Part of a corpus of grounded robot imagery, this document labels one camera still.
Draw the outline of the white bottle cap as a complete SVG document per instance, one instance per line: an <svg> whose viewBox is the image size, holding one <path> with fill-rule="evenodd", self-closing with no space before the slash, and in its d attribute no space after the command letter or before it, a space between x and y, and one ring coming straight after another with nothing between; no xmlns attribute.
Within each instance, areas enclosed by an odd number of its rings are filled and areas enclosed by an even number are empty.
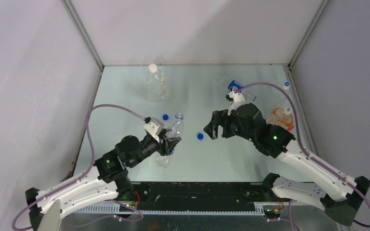
<svg viewBox="0 0 370 231"><path fill-rule="evenodd" d="M283 113L285 115L291 115L292 114L292 109L290 107L286 107L284 110L283 110Z"/></svg>
<svg viewBox="0 0 370 231"><path fill-rule="evenodd" d="M284 82L282 87L283 87L284 90L289 90L290 87L291 87L291 83L290 82Z"/></svg>
<svg viewBox="0 0 370 231"><path fill-rule="evenodd" d="M150 65L148 66L148 70L149 70L149 72L150 72L150 73L155 73L155 72L157 72L157 71L158 71L158 67L157 67L157 65L156 65L156 64L150 64Z"/></svg>

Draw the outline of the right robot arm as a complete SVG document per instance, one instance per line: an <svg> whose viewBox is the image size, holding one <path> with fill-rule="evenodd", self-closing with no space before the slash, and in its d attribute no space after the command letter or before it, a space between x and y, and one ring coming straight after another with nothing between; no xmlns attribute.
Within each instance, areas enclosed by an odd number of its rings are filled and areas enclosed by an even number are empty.
<svg viewBox="0 0 370 231"><path fill-rule="evenodd" d="M266 123L261 111L252 103L236 110L213 111L203 131L212 139L234 136L253 143L262 154L280 160L308 176L304 183L269 173L261 184L261 195L267 201L276 198L296 200L321 209L335 222L352 226L358 210L365 201L370 180L353 178L333 168L308 149L284 128Z"/></svg>

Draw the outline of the cream label clear bottle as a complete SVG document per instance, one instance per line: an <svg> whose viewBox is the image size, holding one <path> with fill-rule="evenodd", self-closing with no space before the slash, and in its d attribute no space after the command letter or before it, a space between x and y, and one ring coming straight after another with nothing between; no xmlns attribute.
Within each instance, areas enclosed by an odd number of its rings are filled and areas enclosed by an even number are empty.
<svg viewBox="0 0 370 231"><path fill-rule="evenodd" d="M146 81L149 100L153 102L158 102L165 99L166 96L165 77L161 69L159 69L159 67L158 71L155 73L150 73L148 70Z"/></svg>

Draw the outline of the orange label plastic bottle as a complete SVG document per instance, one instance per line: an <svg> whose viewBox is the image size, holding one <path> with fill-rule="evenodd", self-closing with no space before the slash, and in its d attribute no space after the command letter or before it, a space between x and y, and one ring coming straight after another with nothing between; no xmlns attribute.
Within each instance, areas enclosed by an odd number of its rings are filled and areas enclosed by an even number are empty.
<svg viewBox="0 0 370 231"><path fill-rule="evenodd" d="M277 125L284 128L287 131L292 131L294 128L293 114L285 115L283 110L285 108L275 108L267 116L266 122L268 124Z"/></svg>

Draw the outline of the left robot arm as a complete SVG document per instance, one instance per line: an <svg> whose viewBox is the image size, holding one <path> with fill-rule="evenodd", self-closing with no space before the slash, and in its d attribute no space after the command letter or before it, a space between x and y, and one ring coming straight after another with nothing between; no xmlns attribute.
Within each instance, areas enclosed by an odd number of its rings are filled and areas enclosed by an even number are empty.
<svg viewBox="0 0 370 231"><path fill-rule="evenodd" d="M158 141L150 134L146 134L142 141L135 136L126 136L113 150L95 160L91 169L47 190L26 190L32 229L38 229L55 202L60 203L60 218L63 219L81 208L101 201L130 199L134 188L128 177L128 169L155 152L161 156L170 155L180 141L181 137L168 138L164 132L159 135Z"/></svg>

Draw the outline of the clear unlabelled plastic bottle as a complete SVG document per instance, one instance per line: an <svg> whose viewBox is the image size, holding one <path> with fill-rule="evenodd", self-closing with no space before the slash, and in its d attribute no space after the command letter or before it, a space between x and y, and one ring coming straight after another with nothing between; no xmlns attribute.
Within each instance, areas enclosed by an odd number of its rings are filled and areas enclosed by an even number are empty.
<svg viewBox="0 0 370 231"><path fill-rule="evenodd" d="M276 96L275 96L275 106L276 106L276 108L279 108L279 107L280 108L284 108L285 107L285 104L287 104L287 106L290 105L287 97L284 95L284 94L289 95L290 94L290 90L284 90L282 86L280 87L282 89L282 91L279 91L277 89L275 90L275 93L276 93Z"/></svg>

